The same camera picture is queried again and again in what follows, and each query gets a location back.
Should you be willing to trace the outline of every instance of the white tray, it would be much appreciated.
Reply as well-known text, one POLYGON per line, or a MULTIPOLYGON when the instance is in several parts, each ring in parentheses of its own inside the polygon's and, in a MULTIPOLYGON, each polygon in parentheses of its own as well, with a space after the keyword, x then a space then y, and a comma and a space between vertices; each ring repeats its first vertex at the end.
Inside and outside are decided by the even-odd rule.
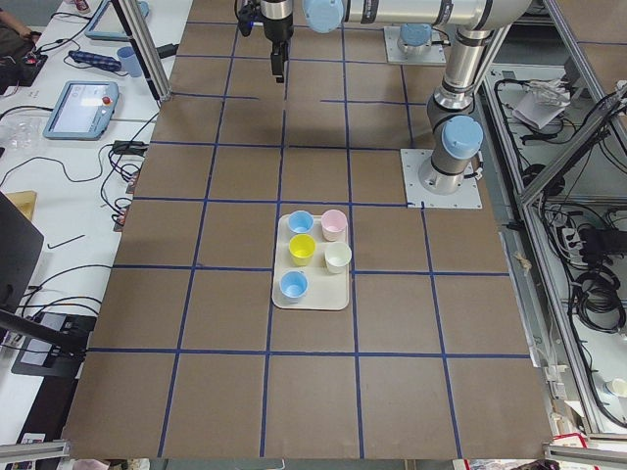
MULTIPOLYGON (((292 261, 289 243, 294 233, 287 226, 289 215, 283 215, 278 221, 276 235, 276 257, 274 259, 274 279, 272 279, 272 302, 279 308, 294 308, 304 310, 341 310, 349 304, 351 297, 351 282, 349 266, 346 271, 331 274, 326 269, 324 250, 332 243, 322 236, 320 216, 313 217, 313 228, 310 235, 315 240, 315 252, 312 261, 307 266, 297 266, 292 261), (288 302, 279 287, 283 274, 288 271, 302 271, 309 281, 309 290, 300 302, 288 302)), ((339 241, 347 243, 347 233, 339 241)))

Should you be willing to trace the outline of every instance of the person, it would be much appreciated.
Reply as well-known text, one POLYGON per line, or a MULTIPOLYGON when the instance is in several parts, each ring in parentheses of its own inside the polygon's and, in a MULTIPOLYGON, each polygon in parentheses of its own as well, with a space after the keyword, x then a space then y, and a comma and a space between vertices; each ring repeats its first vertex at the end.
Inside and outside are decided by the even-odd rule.
POLYGON ((0 57, 21 60, 32 50, 40 35, 0 8, 0 57))

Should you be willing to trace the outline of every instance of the cup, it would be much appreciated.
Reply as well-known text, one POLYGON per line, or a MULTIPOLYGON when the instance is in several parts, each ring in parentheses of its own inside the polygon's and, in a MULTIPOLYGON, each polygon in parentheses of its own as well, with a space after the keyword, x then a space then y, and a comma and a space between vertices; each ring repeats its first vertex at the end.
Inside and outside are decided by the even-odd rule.
POLYGON ((622 399, 627 398, 627 381, 614 379, 604 384, 605 391, 622 399))
POLYGON ((315 240, 311 235, 301 233, 290 240, 290 255, 297 266, 307 266, 315 252, 315 240))
POLYGON ((344 242, 333 242, 324 251, 326 268, 332 274, 344 272, 352 257, 351 247, 344 242))
POLYGON ((307 211, 295 211, 287 219, 287 225, 294 233, 309 233, 314 226, 314 218, 307 211))
POLYGON ((141 66, 132 47, 120 47, 118 49, 118 59, 120 59, 123 71, 127 71, 130 76, 141 76, 141 66))
POLYGON ((335 209, 325 212, 320 222, 322 224, 322 235, 329 242, 335 242, 344 236, 348 225, 344 213, 335 209))
POLYGON ((289 271, 281 277, 279 283, 281 293, 290 303, 300 302, 307 293, 309 282, 307 276, 300 271, 289 271))

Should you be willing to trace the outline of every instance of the metal base plate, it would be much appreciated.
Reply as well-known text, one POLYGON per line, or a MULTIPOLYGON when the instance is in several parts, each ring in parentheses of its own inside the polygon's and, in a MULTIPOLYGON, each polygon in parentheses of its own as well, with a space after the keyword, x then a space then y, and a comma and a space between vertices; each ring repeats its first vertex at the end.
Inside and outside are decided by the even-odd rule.
POLYGON ((438 208, 438 209, 482 209, 479 188, 475 178, 464 179, 455 194, 440 196, 433 194, 418 180, 418 169, 424 161, 431 157, 432 150, 403 149, 401 162, 403 163, 403 179, 405 180, 405 195, 409 208, 438 208))
MULTIPOLYGON (((400 26, 385 26, 383 28, 385 36, 385 51, 388 55, 390 64, 401 64, 407 66, 442 66, 447 60, 444 56, 442 46, 431 46, 421 54, 406 56, 397 45, 399 34, 401 34, 400 26)), ((440 33, 433 31, 432 40, 439 41, 440 33)))

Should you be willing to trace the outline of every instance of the tray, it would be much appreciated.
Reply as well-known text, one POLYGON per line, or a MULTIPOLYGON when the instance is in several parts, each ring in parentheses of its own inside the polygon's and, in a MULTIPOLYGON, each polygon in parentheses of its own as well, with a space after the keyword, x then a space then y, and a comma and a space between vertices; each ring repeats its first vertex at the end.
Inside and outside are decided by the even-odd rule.
POLYGON ((32 213, 35 211, 37 193, 34 191, 21 191, 19 193, 7 193, 5 196, 18 208, 24 217, 32 221, 32 213))
MULTIPOLYGON (((322 236, 321 217, 313 217, 313 228, 310 235, 315 239, 315 252, 312 261, 307 266, 297 266, 292 261, 288 248, 294 236, 287 226, 288 215, 283 215, 278 221, 276 235, 276 257, 274 259, 274 279, 272 279, 272 302, 279 308, 303 310, 341 310, 346 308, 351 298, 351 282, 349 268, 340 274, 331 274, 326 269, 324 250, 333 243, 327 242, 322 236), (309 290, 298 303, 290 303, 281 294, 279 281, 288 271, 302 271, 309 281, 309 290)), ((347 242, 347 234, 339 241, 347 242)))

